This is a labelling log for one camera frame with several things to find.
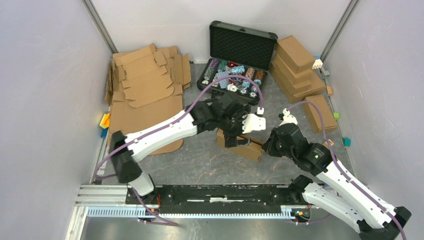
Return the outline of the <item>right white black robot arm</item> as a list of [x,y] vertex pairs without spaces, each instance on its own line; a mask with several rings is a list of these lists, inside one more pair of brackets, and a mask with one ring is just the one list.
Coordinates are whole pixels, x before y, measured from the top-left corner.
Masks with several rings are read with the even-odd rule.
[[348,224],[362,240],[407,238],[404,227],[411,212],[404,206],[394,207],[371,192],[330,149],[308,142],[296,124],[286,123],[273,128],[262,148],[269,156],[289,158],[337,193],[329,193],[309,177],[299,175],[288,187],[293,203],[307,202],[324,209]]

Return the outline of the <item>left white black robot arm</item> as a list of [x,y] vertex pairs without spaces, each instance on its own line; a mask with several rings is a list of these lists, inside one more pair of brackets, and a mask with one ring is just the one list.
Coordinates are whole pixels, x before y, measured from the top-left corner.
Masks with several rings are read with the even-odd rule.
[[153,203],[157,190],[152,178],[143,172],[138,162],[152,152],[186,137],[205,131],[221,129],[231,140],[258,131],[256,124],[264,114],[260,104],[255,113],[251,106],[240,102],[234,93],[218,99],[196,100],[177,115],[138,132],[124,134],[120,130],[111,135],[108,158],[120,184],[140,185],[138,197],[145,204]]

